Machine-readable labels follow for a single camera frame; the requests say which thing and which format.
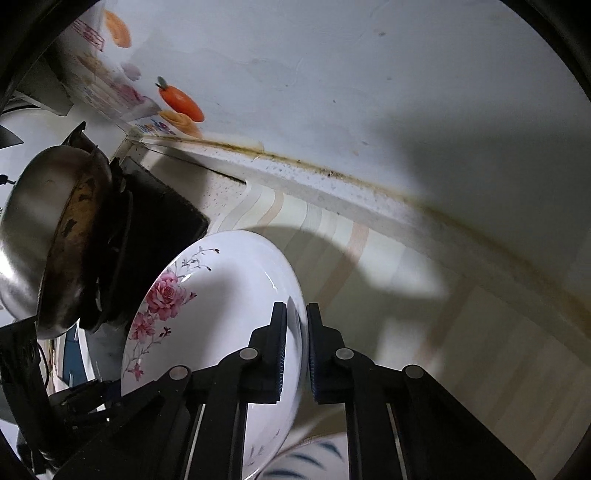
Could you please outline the white plate pink roses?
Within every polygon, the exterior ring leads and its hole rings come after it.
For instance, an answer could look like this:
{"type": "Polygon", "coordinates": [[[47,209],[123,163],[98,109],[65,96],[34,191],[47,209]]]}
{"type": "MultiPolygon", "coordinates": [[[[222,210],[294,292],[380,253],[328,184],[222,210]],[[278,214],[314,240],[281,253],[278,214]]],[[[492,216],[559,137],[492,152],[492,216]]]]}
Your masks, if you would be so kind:
{"type": "Polygon", "coordinates": [[[249,231],[204,237],[172,260],[147,291],[123,351],[121,392],[128,394],[178,364],[216,365],[270,323],[273,305],[287,306],[283,391],[274,405],[247,413],[242,475],[256,475],[283,446],[305,379],[307,316],[293,268],[273,242],[249,231]]]}

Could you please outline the white plate blue leaves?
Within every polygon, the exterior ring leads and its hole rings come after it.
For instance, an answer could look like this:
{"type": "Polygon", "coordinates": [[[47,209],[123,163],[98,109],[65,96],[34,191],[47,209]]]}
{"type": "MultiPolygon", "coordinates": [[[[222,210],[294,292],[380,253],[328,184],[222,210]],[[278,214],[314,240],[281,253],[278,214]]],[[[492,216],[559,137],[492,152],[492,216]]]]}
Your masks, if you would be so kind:
{"type": "Polygon", "coordinates": [[[258,479],[346,480],[349,479],[346,433],[317,437],[290,448],[273,459],[258,479]]]}

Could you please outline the striped table mat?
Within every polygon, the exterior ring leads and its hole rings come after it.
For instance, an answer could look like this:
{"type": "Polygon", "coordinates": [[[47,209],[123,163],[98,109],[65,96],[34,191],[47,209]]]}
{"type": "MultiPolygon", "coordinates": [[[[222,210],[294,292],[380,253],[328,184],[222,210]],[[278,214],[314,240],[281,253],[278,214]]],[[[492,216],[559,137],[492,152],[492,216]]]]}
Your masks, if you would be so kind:
{"type": "Polygon", "coordinates": [[[590,339],[547,301],[341,214],[249,184],[212,217],[283,252],[349,347],[427,370],[539,479],[590,425],[590,339]]]}

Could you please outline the black gas stove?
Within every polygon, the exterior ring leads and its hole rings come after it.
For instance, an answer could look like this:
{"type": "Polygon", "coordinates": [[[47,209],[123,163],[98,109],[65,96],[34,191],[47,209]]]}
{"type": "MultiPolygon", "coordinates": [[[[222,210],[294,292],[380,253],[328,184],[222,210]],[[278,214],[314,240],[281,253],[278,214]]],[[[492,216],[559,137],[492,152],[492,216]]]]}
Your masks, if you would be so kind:
{"type": "Polygon", "coordinates": [[[160,272],[204,237],[207,218],[190,201],[127,157],[110,163],[113,189],[99,249],[98,276],[80,317],[91,332],[125,325],[160,272]]]}

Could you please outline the steel wok pot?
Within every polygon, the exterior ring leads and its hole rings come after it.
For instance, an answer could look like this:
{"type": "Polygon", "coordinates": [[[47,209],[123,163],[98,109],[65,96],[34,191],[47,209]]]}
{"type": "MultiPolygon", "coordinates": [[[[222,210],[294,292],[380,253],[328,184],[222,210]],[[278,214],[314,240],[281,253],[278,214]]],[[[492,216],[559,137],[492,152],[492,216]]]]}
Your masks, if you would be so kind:
{"type": "Polygon", "coordinates": [[[98,148],[53,146],[35,156],[1,216],[1,300],[42,339],[64,334],[92,301],[112,174],[98,148]]]}

